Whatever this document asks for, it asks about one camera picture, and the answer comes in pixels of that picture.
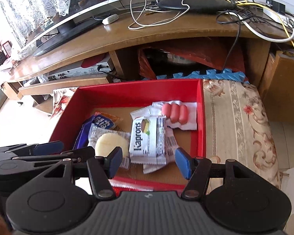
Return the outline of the blue wafer biscuit pack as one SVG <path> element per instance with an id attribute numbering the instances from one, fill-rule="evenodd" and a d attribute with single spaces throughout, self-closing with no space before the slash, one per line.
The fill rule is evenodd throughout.
<path id="1" fill-rule="evenodd" d="M 81 130 L 78 134 L 78 137 L 74 143 L 74 147 L 73 147 L 74 150 L 81 149 L 88 145 L 88 135 L 89 135 L 89 131 L 90 131 L 94 118 L 95 118 L 95 115 L 92 115 L 83 123 Z"/>

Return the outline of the round rice cracker pack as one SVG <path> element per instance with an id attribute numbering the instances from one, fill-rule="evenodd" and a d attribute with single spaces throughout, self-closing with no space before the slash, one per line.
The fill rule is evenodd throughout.
<path id="1" fill-rule="evenodd" d="M 88 135 L 88 146 L 95 150 L 95 156 L 107 157 L 115 147 L 122 149 L 121 168 L 130 168 L 130 133 L 121 130 L 111 130 L 91 125 Z"/>

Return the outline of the silver snack pouch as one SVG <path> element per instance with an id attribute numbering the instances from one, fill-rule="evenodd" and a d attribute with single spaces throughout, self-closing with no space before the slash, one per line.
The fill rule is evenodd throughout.
<path id="1" fill-rule="evenodd" d="M 150 174 L 175 161 L 178 148 L 173 130 L 161 105 L 151 105 L 131 112 L 132 130 L 129 146 L 131 162 L 143 165 Z"/>

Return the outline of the blue orange spicy snack bag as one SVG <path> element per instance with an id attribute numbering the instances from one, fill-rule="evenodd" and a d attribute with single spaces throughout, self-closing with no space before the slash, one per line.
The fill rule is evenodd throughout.
<path id="1" fill-rule="evenodd" d="M 123 121 L 119 116 L 115 116 L 103 111 L 95 111 L 91 116 L 91 122 L 99 128 L 114 129 Z"/>

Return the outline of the white Kaprons wafer pack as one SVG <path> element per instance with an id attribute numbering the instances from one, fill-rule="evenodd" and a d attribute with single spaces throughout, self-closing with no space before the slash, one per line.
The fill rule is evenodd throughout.
<path id="1" fill-rule="evenodd" d="M 166 117 L 141 116 L 133 120 L 129 154 L 132 163 L 165 165 Z"/>

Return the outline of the pink sausage pack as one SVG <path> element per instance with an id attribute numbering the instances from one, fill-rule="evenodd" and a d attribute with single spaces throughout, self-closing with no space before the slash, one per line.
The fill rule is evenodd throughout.
<path id="1" fill-rule="evenodd" d="M 166 117 L 166 124 L 171 129 L 197 130 L 196 102 L 179 100 L 153 102 L 151 115 Z"/>

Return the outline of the red cardboard box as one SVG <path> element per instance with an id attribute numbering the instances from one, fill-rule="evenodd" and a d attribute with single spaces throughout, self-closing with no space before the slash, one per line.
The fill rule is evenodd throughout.
<path id="1" fill-rule="evenodd" d="M 180 123 L 167 126 L 174 132 L 168 138 L 177 142 L 192 157 L 205 155 L 205 118 L 203 82 L 199 79 L 173 79 L 112 83 L 78 88 L 60 116 L 50 141 L 61 141 L 66 151 L 73 149 L 83 124 L 97 111 L 120 117 L 118 130 L 131 133 L 133 120 L 161 116 L 165 103 L 196 104 L 189 114 L 196 117 L 195 130 Z M 181 175 L 174 161 L 149 174 L 143 172 L 141 163 L 131 163 L 128 169 L 119 168 L 110 180 L 121 190 L 177 190 L 181 192 L 187 180 Z"/>

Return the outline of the silver media player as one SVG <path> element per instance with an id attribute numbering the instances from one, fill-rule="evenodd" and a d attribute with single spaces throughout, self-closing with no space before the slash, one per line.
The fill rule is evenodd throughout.
<path id="1" fill-rule="evenodd" d="M 66 65 L 40 77 L 23 81 L 24 85 L 34 83 L 44 83 L 66 78 L 74 78 L 79 76 L 96 75 L 104 72 L 110 73 L 114 69 L 113 61 L 108 53 L 92 56 L 81 61 Z"/>

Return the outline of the blue foam mat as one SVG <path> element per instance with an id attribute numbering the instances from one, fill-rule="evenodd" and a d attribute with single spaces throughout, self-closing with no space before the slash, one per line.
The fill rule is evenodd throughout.
<path id="1" fill-rule="evenodd" d="M 248 78 L 241 71 L 233 72 L 231 69 L 224 69 L 221 72 L 217 70 L 206 70 L 205 74 L 200 71 L 194 71 L 189 75 L 184 73 L 175 73 L 173 75 L 159 75 L 157 76 L 158 80 L 164 79 L 203 79 L 203 80 L 232 80 L 241 83 L 249 83 Z"/>

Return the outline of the brown cardboard box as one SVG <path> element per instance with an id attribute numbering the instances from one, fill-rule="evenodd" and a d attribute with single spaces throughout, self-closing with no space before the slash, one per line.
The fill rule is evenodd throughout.
<path id="1" fill-rule="evenodd" d="M 258 91 L 269 120 L 294 124 L 294 57 L 270 54 Z"/>

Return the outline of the wooden TV stand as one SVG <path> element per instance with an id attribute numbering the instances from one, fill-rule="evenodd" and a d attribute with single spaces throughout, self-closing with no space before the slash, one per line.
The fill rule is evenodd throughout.
<path id="1" fill-rule="evenodd" d="M 214 15 L 188 13 L 176 21 L 158 27 L 129 30 L 129 15 L 123 15 L 115 23 L 98 26 L 41 56 L 28 56 L 10 70 L 7 81 L 20 82 L 59 69 L 71 63 L 108 52 L 119 75 L 135 79 L 139 74 L 137 50 L 149 43 L 174 43 L 205 45 L 217 37 L 228 40 L 241 37 L 246 52 L 246 76 L 259 87 L 268 57 L 270 43 L 253 34 L 247 27 L 219 21 Z"/>

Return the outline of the black monitor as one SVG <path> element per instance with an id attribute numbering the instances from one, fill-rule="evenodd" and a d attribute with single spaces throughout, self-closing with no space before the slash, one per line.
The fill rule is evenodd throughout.
<path id="1" fill-rule="evenodd" d="M 104 5 L 118 1 L 121 0 L 70 0 L 67 15 L 61 16 L 57 13 L 47 19 L 30 35 L 29 44 L 36 43 L 42 37 L 51 35 L 50 39 L 36 46 L 37 49 L 33 56 L 41 56 L 95 28 L 104 19 L 103 15 L 93 16 L 79 22 L 75 22 L 74 19 Z"/>

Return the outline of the black wifi router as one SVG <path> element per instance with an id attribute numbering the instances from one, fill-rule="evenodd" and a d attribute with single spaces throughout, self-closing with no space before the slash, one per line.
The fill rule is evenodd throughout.
<path id="1" fill-rule="evenodd" d="M 161 10 L 192 11 L 198 13 L 214 13 L 233 10 L 236 0 L 155 0 Z"/>

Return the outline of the white power strip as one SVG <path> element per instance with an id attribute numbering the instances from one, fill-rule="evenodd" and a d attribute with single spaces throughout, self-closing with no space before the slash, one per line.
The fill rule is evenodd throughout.
<path id="1" fill-rule="evenodd" d="M 268 8 L 263 9 L 263 13 L 271 18 L 274 22 L 282 22 L 286 27 L 294 27 L 294 15 L 283 15 L 278 12 L 273 12 Z"/>

